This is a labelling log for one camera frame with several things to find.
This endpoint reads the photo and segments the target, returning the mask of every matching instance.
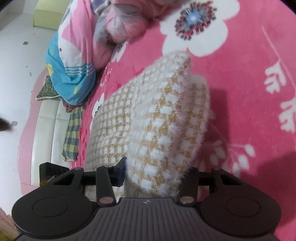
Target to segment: logo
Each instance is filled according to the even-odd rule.
[[[146,205],[148,205],[151,202],[147,199],[146,201],[143,201],[143,203],[145,203]]]

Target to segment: circular pad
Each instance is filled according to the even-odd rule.
[[[235,237],[273,233],[281,209],[271,197],[247,186],[224,186],[200,206],[204,220],[216,230]]]
[[[226,209],[238,217],[252,217],[260,211],[260,205],[253,199],[237,197],[227,201]]]
[[[44,185],[20,198],[12,208],[21,233],[54,239],[74,233],[90,220],[90,200],[69,186]]]
[[[37,215],[46,218],[61,215],[67,210],[67,208],[67,202],[57,197],[41,199],[33,206],[33,210]]]

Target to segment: pink bed frame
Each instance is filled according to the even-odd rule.
[[[31,185],[31,160],[33,141],[37,118],[41,106],[41,101],[37,101],[35,97],[42,89],[47,75],[49,75],[49,73],[47,68],[45,68],[36,80],[31,95],[29,117],[20,137],[17,165],[21,181],[21,192],[23,195],[38,188],[37,186]]]

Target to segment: metal screw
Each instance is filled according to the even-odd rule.
[[[102,204],[110,204],[110,203],[113,203],[113,198],[111,197],[102,197],[100,198],[99,202],[102,203]]]
[[[194,198],[190,196],[184,196],[180,198],[180,202],[184,204],[189,204],[194,202]]]

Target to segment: yellow box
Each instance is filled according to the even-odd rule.
[[[34,26],[58,29],[70,0],[39,0],[34,13]]]

